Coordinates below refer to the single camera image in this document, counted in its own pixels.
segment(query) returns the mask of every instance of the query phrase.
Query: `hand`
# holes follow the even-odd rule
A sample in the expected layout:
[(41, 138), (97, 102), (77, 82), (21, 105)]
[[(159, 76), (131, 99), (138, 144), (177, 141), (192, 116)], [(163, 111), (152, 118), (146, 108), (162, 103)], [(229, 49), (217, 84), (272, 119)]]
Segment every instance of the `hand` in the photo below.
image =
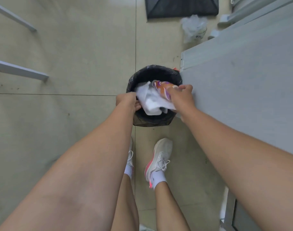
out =
[(192, 85), (180, 85), (178, 88), (168, 88), (171, 101), (181, 116), (183, 116), (186, 111), (195, 108), (194, 98), (191, 94), (192, 89)]
[(135, 92), (129, 92), (129, 93), (117, 95), (115, 105), (118, 105), (121, 102), (127, 103), (130, 106), (134, 107), (135, 111), (141, 108), (140, 102), (136, 99)]

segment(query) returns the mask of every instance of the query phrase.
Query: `forearm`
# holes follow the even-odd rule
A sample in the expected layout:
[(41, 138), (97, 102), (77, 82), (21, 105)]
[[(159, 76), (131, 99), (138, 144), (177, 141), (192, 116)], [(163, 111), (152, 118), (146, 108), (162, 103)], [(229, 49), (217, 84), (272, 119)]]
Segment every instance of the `forearm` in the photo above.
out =
[(121, 102), (60, 157), (0, 229), (110, 230), (134, 112)]
[(229, 128), (195, 108), (182, 118), (261, 228), (293, 230), (293, 155)]

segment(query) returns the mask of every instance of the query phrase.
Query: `white sneaker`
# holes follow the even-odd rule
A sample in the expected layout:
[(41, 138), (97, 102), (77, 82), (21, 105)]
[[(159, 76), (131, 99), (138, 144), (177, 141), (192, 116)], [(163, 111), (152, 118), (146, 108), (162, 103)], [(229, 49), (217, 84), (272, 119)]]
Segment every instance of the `white sneaker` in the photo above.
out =
[(149, 187), (152, 188), (152, 183), (150, 180), (151, 173), (153, 171), (166, 171), (167, 164), (170, 162), (170, 157), (172, 153), (173, 142), (168, 138), (159, 140), (154, 147), (153, 159), (147, 164), (144, 176), (146, 181), (149, 182)]
[(127, 158), (127, 165), (133, 167), (133, 151), (131, 150), (133, 148), (133, 139), (130, 138), (130, 145), (129, 145), (129, 152), (128, 152), (128, 158)]

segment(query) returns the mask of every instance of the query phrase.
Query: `white tissue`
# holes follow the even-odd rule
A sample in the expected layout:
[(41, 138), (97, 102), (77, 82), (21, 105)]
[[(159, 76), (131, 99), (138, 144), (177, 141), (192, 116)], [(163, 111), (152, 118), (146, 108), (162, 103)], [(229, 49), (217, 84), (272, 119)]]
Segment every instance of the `white tissue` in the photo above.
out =
[(151, 82), (138, 86), (136, 96), (147, 115), (160, 115), (162, 111), (167, 113), (168, 109), (175, 110), (173, 103), (162, 98)]

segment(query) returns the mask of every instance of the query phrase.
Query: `black trash bag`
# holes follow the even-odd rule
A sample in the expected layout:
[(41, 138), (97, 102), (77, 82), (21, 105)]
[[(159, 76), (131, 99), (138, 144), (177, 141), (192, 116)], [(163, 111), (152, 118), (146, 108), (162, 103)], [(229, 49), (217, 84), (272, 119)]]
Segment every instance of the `black trash bag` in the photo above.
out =
[(146, 17), (168, 18), (218, 15), (219, 0), (145, 0)]
[[(137, 71), (129, 79), (126, 93), (135, 91), (137, 85), (141, 82), (152, 82), (153, 80), (167, 81), (178, 86), (183, 83), (179, 71), (164, 66), (151, 65)], [(175, 112), (168, 109), (167, 113), (149, 116), (141, 108), (136, 111), (133, 117), (133, 124), (141, 127), (167, 126), (171, 123), (175, 115)]]

